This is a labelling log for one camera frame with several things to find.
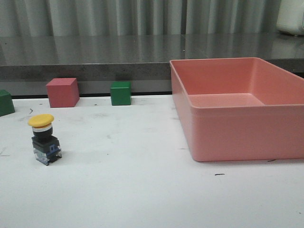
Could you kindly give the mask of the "yellow push button switch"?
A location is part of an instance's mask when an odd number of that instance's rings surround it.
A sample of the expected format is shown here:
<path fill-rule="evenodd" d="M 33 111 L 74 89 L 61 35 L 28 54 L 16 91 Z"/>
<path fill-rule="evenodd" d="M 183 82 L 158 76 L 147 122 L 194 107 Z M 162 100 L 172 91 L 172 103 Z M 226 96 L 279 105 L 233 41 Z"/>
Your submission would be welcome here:
<path fill-rule="evenodd" d="M 54 116 L 39 114 L 31 117 L 28 124 L 32 127 L 33 152 L 36 160 L 44 165 L 49 165 L 62 157 L 58 138 L 53 136 Z"/>

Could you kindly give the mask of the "pink plastic bin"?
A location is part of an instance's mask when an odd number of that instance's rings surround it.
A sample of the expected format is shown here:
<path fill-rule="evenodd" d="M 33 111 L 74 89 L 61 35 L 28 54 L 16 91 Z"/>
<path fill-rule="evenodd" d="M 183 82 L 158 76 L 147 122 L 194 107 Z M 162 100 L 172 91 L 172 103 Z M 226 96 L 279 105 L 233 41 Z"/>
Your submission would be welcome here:
<path fill-rule="evenodd" d="M 201 162 L 304 156 L 304 80 L 256 57 L 172 60 L 171 87 Z"/>

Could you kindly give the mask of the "pink cube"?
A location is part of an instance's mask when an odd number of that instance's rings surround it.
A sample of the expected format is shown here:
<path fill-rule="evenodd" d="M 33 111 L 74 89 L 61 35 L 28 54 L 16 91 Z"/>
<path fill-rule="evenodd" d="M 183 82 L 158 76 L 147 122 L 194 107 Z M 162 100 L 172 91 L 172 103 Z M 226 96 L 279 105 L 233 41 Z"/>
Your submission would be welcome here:
<path fill-rule="evenodd" d="M 51 108 L 74 107 L 80 99 L 76 78 L 54 78 L 46 88 Z"/>

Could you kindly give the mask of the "grey stone counter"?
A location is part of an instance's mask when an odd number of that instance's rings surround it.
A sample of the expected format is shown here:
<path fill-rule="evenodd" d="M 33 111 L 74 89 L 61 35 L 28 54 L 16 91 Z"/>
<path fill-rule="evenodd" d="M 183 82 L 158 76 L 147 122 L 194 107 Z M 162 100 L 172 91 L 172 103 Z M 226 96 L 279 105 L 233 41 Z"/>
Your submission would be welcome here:
<path fill-rule="evenodd" d="M 169 61 L 259 57 L 304 74 L 304 39 L 280 33 L 5 37 L 0 87 L 14 97 L 44 97 L 53 78 L 75 77 L 80 94 L 107 94 L 130 81 L 134 94 L 171 92 Z"/>

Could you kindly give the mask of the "green cube at left edge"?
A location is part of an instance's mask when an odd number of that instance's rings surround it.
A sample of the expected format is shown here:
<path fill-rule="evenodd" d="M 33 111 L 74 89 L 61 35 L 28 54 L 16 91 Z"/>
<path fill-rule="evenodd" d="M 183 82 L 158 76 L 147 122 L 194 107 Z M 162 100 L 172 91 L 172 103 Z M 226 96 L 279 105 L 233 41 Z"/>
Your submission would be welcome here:
<path fill-rule="evenodd" d="M 9 92 L 0 90 L 0 116 L 5 116 L 15 112 L 12 97 Z"/>

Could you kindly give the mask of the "white appliance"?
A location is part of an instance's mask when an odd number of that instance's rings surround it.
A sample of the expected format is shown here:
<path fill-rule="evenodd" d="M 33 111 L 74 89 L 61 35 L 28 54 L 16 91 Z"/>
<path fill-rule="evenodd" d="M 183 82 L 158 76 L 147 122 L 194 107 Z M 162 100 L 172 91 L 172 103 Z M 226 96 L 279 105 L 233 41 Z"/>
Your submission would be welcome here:
<path fill-rule="evenodd" d="M 291 35 L 304 35 L 303 0 L 281 0 L 276 29 Z"/>

